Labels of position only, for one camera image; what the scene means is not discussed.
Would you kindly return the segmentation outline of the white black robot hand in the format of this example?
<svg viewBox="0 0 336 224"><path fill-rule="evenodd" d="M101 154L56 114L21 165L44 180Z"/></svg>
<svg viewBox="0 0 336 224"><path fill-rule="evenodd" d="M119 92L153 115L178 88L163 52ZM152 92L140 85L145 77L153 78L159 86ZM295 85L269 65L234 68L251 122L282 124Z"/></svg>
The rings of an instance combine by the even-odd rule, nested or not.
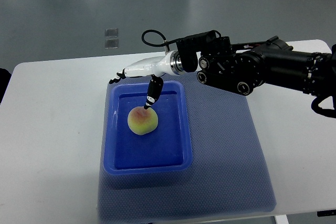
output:
<svg viewBox="0 0 336 224"><path fill-rule="evenodd" d="M165 56L151 57L137 61L115 74L115 77L109 81L109 84L117 83L125 78L138 78L150 76L146 102L144 109L149 109L160 97L163 89L163 79L165 74L177 75L179 73L176 67L177 51L170 51Z"/></svg>

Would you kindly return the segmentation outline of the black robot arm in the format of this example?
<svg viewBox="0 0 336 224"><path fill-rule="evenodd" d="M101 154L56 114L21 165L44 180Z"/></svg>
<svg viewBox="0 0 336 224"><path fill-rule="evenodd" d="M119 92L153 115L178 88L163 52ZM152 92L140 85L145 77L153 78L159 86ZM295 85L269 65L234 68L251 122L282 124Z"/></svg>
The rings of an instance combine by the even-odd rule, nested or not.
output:
<svg viewBox="0 0 336 224"><path fill-rule="evenodd" d="M310 94L312 110L329 118L335 108L319 105L335 100L335 47L331 53L300 52L274 36L265 41L232 44L218 31L178 38L177 51L167 51L157 63L153 79L169 74L197 72L200 83L239 95L250 95L264 83Z"/></svg>

